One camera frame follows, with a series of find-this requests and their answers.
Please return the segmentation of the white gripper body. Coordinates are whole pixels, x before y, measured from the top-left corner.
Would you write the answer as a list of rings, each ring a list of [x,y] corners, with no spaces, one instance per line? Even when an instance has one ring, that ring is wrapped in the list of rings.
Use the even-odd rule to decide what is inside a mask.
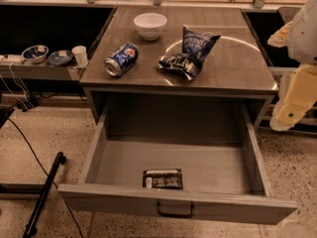
[[[294,105],[305,114],[317,102],[317,65],[303,64],[290,75],[282,103]]]

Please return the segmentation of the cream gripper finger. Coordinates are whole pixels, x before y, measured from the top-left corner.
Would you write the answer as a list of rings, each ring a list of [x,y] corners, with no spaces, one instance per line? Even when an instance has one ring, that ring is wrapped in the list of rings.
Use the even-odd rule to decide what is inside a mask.
[[[305,111],[294,105],[278,102],[273,110],[269,126],[274,131],[287,131],[299,122],[305,115]]]
[[[291,25],[292,22],[286,23],[283,27],[281,27],[268,38],[267,43],[270,46],[276,48],[286,47],[288,45],[288,38]]]

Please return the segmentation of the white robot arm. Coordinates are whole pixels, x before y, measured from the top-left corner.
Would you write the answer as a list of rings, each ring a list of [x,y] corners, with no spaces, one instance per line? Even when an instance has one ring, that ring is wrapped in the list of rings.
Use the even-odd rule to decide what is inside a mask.
[[[282,76],[279,100],[269,121],[271,129],[286,131],[317,102],[317,0],[308,0],[267,43],[277,48],[287,47],[288,56],[300,63],[294,72]]]

